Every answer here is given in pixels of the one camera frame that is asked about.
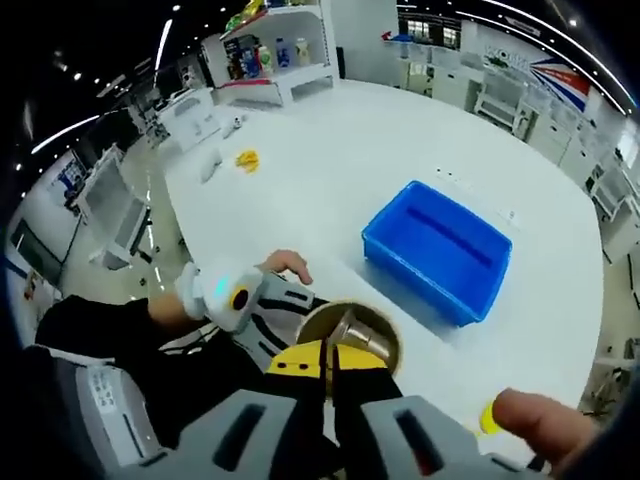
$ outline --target metal bowl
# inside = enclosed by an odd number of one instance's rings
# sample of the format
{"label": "metal bowl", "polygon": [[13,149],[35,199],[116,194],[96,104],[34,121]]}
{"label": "metal bowl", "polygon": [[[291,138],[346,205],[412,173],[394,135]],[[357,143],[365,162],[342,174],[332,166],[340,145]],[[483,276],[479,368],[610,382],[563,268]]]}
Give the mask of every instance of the metal bowl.
{"label": "metal bowl", "polygon": [[[350,326],[344,321],[349,311],[355,317]],[[297,343],[321,339],[329,339],[329,346],[346,343],[367,350],[384,360],[392,374],[400,365],[402,347],[391,319],[361,303],[332,302],[311,312],[302,323]]]}

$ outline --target blue tray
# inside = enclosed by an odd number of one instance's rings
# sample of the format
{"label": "blue tray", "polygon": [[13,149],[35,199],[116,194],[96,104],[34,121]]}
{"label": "blue tray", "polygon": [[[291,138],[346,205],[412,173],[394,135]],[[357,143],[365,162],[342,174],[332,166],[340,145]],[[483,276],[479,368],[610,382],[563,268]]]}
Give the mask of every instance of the blue tray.
{"label": "blue tray", "polygon": [[364,254],[457,326],[481,322],[500,290],[511,241],[413,181],[362,231]]}

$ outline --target yellow cap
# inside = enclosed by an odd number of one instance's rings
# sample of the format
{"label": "yellow cap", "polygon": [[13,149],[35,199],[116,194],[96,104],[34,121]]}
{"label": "yellow cap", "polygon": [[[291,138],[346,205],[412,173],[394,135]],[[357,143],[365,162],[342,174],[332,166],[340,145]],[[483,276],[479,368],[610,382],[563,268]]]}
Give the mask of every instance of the yellow cap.
{"label": "yellow cap", "polygon": [[480,416],[480,429],[487,435],[495,435],[502,430],[500,425],[493,419],[493,400],[487,405]]}

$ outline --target blue bottle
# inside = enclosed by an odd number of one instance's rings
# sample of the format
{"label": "blue bottle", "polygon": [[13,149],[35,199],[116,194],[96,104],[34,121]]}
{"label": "blue bottle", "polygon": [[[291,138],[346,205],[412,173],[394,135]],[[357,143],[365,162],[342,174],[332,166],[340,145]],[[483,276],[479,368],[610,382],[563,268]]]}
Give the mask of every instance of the blue bottle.
{"label": "blue bottle", "polygon": [[260,62],[256,58],[254,48],[245,48],[242,51],[242,63],[244,63],[247,77],[256,78],[260,75]]}
{"label": "blue bottle", "polygon": [[287,68],[291,64],[289,48],[282,38],[276,39],[276,57],[278,59],[278,67],[280,68]]}

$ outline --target white counter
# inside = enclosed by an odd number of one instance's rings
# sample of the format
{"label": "white counter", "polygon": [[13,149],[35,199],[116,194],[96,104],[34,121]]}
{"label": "white counter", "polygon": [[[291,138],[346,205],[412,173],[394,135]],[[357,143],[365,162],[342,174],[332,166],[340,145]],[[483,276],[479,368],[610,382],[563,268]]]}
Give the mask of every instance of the white counter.
{"label": "white counter", "polygon": [[[215,146],[225,162],[201,185],[200,167]],[[251,175],[234,165],[245,149],[260,155]],[[360,231],[413,179],[513,241],[483,323],[448,327],[364,260]],[[319,295],[388,313],[404,342],[397,381],[405,395],[423,395],[472,429],[507,386],[577,406],[602,312],[594,207],[556,166],[493,125],[410,92],[344,81],[279,113],[251,112],[230,138],[218,133],[170,158],[166,180],[196,263],[224,255],[256,263],[295,248],[309,257]],[[480,446],[531,459],[507,433],[481,437]]]}

